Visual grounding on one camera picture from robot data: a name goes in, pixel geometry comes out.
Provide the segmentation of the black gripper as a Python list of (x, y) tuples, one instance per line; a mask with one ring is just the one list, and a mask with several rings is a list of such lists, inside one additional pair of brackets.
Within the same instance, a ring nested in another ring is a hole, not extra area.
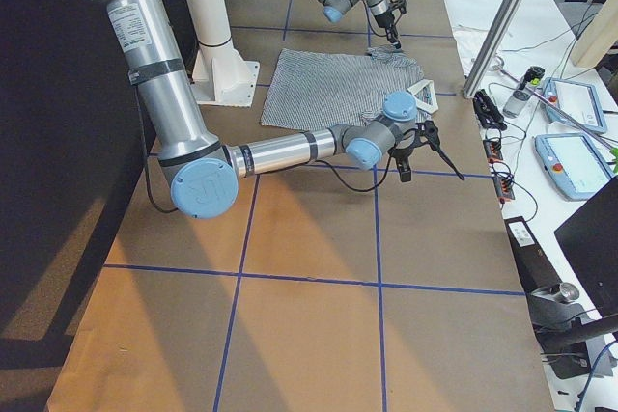
[(412, 181), (412, 170), (409, 164), (409, 159), (413, 153), (413, 149), (392, 149), (391, 156), (396, 162), (396, 167), (399, 173), (400, 181)]
[(390, 44), (396, 49), (399, 49), (400, 41), (394, 14), (381, 14), (379, 16), (379, 27), (384, 30), (385, 36)]

